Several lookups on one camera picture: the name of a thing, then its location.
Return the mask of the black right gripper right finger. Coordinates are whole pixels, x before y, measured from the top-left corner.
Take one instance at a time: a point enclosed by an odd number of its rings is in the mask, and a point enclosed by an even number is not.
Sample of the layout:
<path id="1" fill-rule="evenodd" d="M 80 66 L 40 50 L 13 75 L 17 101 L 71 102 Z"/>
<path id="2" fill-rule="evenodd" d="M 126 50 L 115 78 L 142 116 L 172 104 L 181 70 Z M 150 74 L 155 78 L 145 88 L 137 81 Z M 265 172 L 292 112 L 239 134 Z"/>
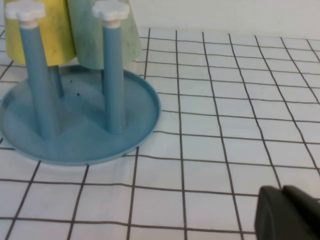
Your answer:
<path id="1" fill-rule="evenodd" d="M 320 202 L 293 185 L 285 185 L 282 192 L 293 204 L 311 232 L 320 239 Z"/>

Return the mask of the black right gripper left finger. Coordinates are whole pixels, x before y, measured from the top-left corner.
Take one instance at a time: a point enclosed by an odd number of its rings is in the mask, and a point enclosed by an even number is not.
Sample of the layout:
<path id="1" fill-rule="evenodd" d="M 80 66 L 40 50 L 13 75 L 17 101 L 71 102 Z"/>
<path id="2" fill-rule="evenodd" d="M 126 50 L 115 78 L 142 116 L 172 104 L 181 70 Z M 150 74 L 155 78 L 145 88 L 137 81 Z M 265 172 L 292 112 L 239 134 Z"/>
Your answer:
<path id="1" fill-rule="evenodd" d="M 282 191 L 272 186 L 259 190 L 254 228 L 258 240 L 292 240 L 296 213 Z"/>

